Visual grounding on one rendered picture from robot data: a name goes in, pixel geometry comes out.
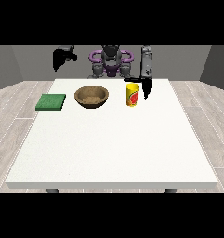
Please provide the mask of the green square pad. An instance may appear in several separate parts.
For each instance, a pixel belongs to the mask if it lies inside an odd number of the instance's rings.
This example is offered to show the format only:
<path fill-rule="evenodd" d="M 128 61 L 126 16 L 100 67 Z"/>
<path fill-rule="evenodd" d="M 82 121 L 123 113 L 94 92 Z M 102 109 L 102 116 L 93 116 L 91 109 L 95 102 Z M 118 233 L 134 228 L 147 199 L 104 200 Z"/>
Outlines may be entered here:
<path fill-rule="evenodd" d="M 35 109 L 37 111 L 60 111 L 65 99 L 65 94 L 43 94 L 38 100 Z"/>

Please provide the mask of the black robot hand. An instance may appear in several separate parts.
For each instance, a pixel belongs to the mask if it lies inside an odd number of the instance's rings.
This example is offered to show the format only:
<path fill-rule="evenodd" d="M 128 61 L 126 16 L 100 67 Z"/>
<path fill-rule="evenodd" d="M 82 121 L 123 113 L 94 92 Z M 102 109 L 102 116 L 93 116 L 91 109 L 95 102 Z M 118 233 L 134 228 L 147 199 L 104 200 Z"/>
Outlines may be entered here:
<path fill-rule="evenodd" d="M 56 72 L 67 60 L 77 61 L 77 55 L 70 50 L 56 49 L 53 52 L 53 69 Z"/>
<path fill-rule="evenodd" d="M 144 99 L 147 99 L 152 90 L 152 79 L 150 77 L 129 77 L 124 79 L 125 82 L 142 83 Z"/>

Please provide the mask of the yellow cup with melon print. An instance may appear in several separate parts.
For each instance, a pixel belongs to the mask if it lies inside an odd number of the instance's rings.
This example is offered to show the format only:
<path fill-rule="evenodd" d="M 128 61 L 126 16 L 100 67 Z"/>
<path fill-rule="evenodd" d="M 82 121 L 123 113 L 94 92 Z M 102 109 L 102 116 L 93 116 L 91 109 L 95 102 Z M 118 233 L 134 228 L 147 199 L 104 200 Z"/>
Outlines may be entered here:
<path fill-rule="evenodd" d="M 134 107 L 138 102 L 139 85 L 135 83 L 129 83 L 126 85 L 126 105 Z"/>

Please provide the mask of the brown wooden bowl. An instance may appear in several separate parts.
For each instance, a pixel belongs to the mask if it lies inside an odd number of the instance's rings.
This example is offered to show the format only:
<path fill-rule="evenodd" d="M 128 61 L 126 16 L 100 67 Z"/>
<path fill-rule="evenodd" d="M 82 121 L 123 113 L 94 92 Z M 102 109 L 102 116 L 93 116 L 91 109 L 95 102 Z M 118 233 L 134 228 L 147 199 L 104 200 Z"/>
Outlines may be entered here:
<path fill-rule="evenodd" d="M 75 93 L 75 100 L 84 108 L 97 109 L 108 99 L 109 92 L 103 86 L 83 86 Z"/>

